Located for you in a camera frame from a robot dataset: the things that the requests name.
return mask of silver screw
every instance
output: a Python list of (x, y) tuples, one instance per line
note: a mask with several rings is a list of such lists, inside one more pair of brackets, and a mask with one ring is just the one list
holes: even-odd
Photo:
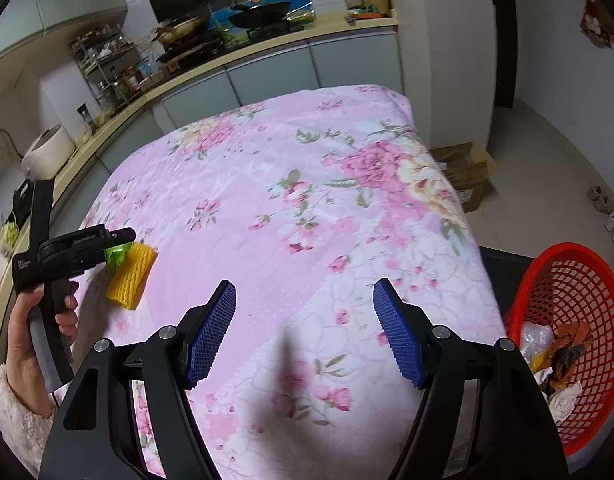
[(109, 348), (109, 339), (99, 339), (98, 341), (96, 341), (96, 344), (94, 345), (94, 350), (96, 352), (104, 352), (108, 348)]
[(164, 326), (160, 330), (158, 330), (158, 337), (161, 339), (171, 339), (176, 335), (176, 327), (175, 326)]
[(516, 349), (516, 345), (514, 344), (514, 342), (510, 339), (507, 339), (506, 337), (501, 339), (498, 344), (500, 345), (500, 348), (503, 349), (505, 352), (513, 352)]
[(447, 339), (452, 334), (450, 330), (443, 325), (434, 326), (431, 333), (434, 334), (434, 337), (437, 339)]

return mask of gripper handle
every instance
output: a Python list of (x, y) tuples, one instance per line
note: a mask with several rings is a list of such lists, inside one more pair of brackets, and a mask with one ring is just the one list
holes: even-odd
[(29, 332), (34, 352), (48, 393), (73, 379), (73, 356), (67, 338), (62, 335), (55, 316), (65, 311), (64, 300), (69, 295), (69, 280), (44, 284), (44, 296), (29, 312)]

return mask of beige tile floor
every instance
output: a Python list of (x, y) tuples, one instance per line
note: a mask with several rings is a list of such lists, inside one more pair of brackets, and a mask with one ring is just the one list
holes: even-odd
[[(479, 245), (537, 256), (550, 245), (578, 242), (614, 272), (614, 244), (604, 228), (606, 216), (586, 192), (594, 182), (589, 164), (566, 150), (561, 134), (522, 105), (496, 110), (488, 150), (498, 164), (477, 211), (467, 217)], [(570, 470), (584, 465), (614, 424), (614, 410), (592, 442), (571, 457)]]

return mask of beige fleece sleeve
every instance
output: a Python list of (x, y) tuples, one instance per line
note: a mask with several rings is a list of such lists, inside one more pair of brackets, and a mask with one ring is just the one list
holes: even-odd
[(7, 382), (7, 369), (1, 365), (0, 433), (14, 455), (36, 478), (52, 424), (53, 415), (43, 418), (20, 403)]

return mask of rice cooker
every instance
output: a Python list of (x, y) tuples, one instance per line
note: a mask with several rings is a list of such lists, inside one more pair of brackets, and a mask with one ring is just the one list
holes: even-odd
[(38, 137), (25, 153), (21, 166), (29, 179), (55, 177), (76, 151), (76, 145), (61, 124)]

